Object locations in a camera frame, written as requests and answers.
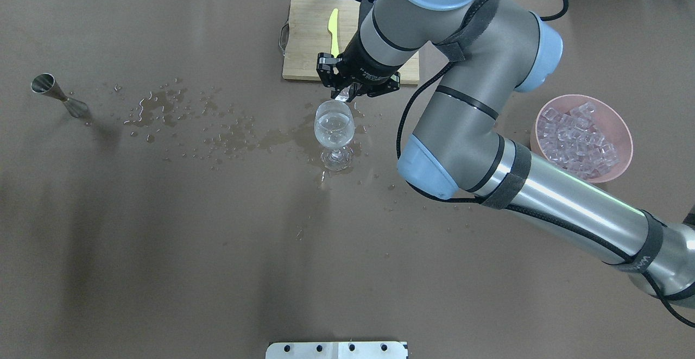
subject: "metal plate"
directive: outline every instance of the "metal plate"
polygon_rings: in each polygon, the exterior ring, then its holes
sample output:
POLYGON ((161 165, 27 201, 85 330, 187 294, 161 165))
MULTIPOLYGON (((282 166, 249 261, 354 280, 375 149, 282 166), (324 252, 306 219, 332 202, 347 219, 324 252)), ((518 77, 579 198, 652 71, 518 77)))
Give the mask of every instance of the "metal plate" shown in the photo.
POLYGON ((273 343, 266 359, 407 359, 407 342, 273 343))

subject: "wooden cutting board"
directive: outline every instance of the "wooden cutting board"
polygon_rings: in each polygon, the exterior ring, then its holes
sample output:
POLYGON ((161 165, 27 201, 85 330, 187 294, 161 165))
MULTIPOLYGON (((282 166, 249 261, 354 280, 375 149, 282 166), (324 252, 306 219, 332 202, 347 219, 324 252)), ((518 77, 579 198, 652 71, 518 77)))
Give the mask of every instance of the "wooden cutting board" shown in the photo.
MULTIPOLYGON (((331 52, 331 33, 328 18, 338 8, 338 47, 345 50, 357 31, 359 3, 351 0, 292 0, 290 3, 290 34, 285 50, 282 77, 319 81, 316 74, 316 55, 331 52)), ((400 68, 400 82, 417 85, 420 82, 419 52, 400 68)))

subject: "water spill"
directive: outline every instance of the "water spill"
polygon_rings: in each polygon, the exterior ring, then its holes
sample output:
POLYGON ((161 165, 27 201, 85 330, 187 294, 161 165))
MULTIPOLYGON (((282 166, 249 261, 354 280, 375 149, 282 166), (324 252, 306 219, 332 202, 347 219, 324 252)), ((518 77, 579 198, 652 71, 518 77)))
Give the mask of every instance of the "water spill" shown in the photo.
POLYGON ((149 126, 155 121, 155 111, 161 111, 164 116, 158 116, 164 124, 174 126, 171 117, 166 118, 166 114, 174 109, 174 104, 167 99, 166 92, 149 92, 149 97, 141 99, 138 104, 137 118, 126 121, 124 124, 132 124, 137 127, 149 126))
POLYGON ((357 114, 359 115, 359 116, 352 115, 353 117, 362 117, 362 118, 365 117, 365 114, 363 114, 362 112, 360 112, 360 109, 357 109, 357 101, 353 101, 353 102, 352 102, 352 108, 353 108, 353 109, 355 110, 355 112, 357 112, 357 114))

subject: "ice cube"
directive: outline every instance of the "ice cube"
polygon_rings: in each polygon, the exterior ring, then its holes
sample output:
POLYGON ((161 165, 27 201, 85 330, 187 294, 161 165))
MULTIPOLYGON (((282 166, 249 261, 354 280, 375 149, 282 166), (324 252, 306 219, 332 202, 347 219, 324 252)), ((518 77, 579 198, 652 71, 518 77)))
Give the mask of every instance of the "ice cube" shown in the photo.
POLYGON ((553 121, 554 119, 559 118, 558 117, 559 114, 560 114, 560 112, 557 109, 555 109, 553 107, 549 107, 548 109, 546 109, 545 111, 543 111, 541 113, 541 116, 545 117, 549 121, 553 121))
POLYGON ((568 139, 567 129, 564 127, 562 129, 559 129, 558 130, 558 141, 564 142, 567 139, 568 139))
POLYGON ((553 136, 557 130, 558 126, 556 126, 554 123, 547 123, 546 126, 543 127, 541 134, 543 137, 547 138, 549 136, 553 136))
POLYGON ((582 132, 576 128, 567 131, 567 139, 570 141, 576 141, 577 138, 582 134, 582 132))
POLYGON ((548 152, 546 152, 546 156, 548 156, 548 159, 551 160, 552 162, 558 163, 560 161, 560 151, 553 149, 548 152))
POLYGON ((591 121, 584 116, 576 117, 574 126, 580 131, 587 131, 591 126, 591 121))
POLYGON ((566 126, 567 128, 572 128, 574 127, 574 119, 572 116, 569 116, 567 114, 563 114, 560 116, 559 124, 562 124, 563 126, 566 126))
POLYGON ((602 146, 605 139, 605 135, 601 134, 601 132, 594 132, 593 134, 591 134, 589 143, 594 144, 594 146, 602 146))
POLYGON ((591 161, 594 161, 596 163, 598 163, 598 160, 603 157, 601 150, 596 148, 590 149, 587 155, 589 156, 589 159, 591 159, 591 161))
POLYGON ((601 154, 604 156, 609 156, 609 154, 615 153, 615 146, 613 146, 613 143, 606 143, 600 148, 601 154))
POLYGON ((586 102, 586 104, 581 105, 579 109, 584 114, 592 114, 596 112, 596 105, 594 105, 593 102, 586 102))

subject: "metal jigger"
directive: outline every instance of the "metal jigger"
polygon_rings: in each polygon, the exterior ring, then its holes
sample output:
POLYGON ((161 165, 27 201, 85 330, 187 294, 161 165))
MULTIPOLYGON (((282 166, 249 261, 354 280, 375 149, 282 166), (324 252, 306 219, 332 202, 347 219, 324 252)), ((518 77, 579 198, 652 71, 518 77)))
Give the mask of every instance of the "metal jigger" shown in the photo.
POLYGON ((84 117, 89 113, 89 107, 84 102, 66 96, 60 86, 55 82, 55 78, 50 74, 41 74, 31 82, 31 89, 35 93, 47 95, 62 101, 67 111, 72 117, 84 117))

